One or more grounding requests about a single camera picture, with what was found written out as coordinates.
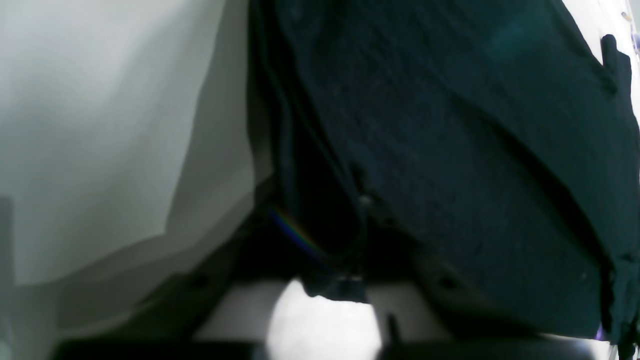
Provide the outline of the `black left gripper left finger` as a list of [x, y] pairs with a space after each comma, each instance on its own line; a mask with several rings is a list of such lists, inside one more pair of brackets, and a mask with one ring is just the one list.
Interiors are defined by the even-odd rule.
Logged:
[[122, 324], [62, 341], [53, 360], [270, 360], [270, 326], [306, 246], [297, 219], [268, 203], [187, 273], [170, 276]]

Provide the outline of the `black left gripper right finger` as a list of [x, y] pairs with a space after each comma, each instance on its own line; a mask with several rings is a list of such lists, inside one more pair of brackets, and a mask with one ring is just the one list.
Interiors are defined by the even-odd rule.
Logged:
[[414, 240], [370, 241], [370, 302], [378, 360], [596, 360], [610, 350], [508, 316]]

